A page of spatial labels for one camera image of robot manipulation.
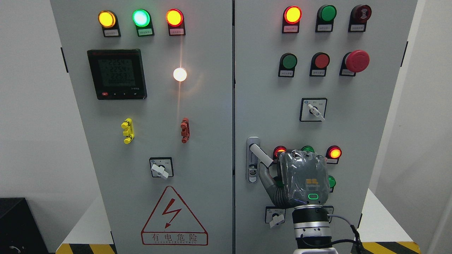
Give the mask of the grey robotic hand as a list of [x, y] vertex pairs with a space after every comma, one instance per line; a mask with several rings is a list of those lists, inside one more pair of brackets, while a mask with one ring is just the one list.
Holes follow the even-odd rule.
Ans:
[[282, 186], [271, 177], [268, 167], [260, 164], [261, 183], [277, 208], [287, 209], [302, 205], [323, 205], [329, 198], [329, 175], [325, 157], [314, 152], [292, 151], [281, 153]]

